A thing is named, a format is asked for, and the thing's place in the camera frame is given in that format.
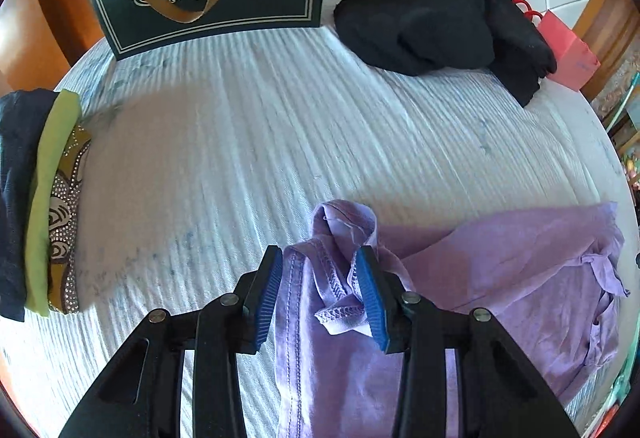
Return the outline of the folded lime green garment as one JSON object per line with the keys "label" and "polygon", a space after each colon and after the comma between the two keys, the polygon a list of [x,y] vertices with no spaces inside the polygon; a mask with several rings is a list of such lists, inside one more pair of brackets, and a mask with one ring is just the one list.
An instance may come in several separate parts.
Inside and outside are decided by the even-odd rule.
{"label": "folded lime green garment", "polygon": [[53,181],[80,112],[77,93],[68,90],[58,92],[37,145],[25,234],[25,281],[26,308],[41,317],[49,314],[49,207]]}

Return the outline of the pink paper bag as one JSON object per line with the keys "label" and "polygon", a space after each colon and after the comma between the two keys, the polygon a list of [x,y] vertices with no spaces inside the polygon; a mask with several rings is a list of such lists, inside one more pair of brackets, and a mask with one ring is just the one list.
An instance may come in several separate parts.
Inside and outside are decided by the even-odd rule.
{"label": "pink paper bag", "polygon": [[601,66],[596,54],[553,12],[538,12],[526,0],[512,2],[537,27],[554,54],[558,67],[548,78],[568,89],[582,90]]}

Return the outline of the folded navy garment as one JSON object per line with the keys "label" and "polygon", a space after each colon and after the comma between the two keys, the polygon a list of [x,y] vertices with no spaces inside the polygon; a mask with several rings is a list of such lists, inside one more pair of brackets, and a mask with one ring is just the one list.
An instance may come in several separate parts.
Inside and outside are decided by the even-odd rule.
{"label": "folded navy garment", "polygon": [[44,89],[1,98],[1,315],[17,322],[25,317],[29,191],[40,135],[55,100],[56,94]]}

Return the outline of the white blue floral bedsheet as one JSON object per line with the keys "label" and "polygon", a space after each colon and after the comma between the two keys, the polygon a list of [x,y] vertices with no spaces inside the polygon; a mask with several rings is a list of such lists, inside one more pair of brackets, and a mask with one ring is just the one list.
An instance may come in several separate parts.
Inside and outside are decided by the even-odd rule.
{"label": "white blue floral bedsheet", "polygon": [[149,311],[229,291],[271,244],[304,239],[330,199],[387,224],[614,202],[618,272],[639,285],[638,224],[590,104],[545,82],[527,106],[484,70],[424,77],[358,60],[334,31],[226,34],[115,60],[97,43],[61,79],[92,135],[73,315],[3,320],[11,394],[56,436]]}

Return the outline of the black garment pile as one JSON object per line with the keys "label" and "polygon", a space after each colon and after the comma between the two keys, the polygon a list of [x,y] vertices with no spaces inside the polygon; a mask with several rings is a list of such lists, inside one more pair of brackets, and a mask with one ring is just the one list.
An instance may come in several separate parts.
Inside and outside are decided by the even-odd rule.
{"label": "black garment pile", "polygon": [[521,106],[558,69],[513,0],[342,0],[333,18],[338,38],[368,65],[406,76],[486,68]]}

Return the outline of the purple printed t-shirt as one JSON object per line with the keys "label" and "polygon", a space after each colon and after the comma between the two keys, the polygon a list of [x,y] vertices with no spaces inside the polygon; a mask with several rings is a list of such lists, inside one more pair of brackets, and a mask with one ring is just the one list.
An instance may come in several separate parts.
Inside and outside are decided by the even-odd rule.
{"label": "purple printed t-shirt", "polygon": [[372,340],[355,258],[444,310],[488,309],[562,403],[618,349],[626,288],[612,203],[506,211],[450,230],[392,227],[361,204],[319,205],[311,236],[285,248],[276,307],[282,437],[386,437],[401,358]]}

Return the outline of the folded patterned brown garment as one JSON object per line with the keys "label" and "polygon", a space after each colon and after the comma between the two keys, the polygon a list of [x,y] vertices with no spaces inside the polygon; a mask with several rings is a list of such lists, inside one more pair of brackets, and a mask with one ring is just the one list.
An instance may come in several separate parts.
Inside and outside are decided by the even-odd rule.
{"label": "folded patterned brown garment", "polygon": [[64,314],[79,311],[75,274],[78,213],[90,133],[76,124],[58,162],[49,205],[49,307]]}

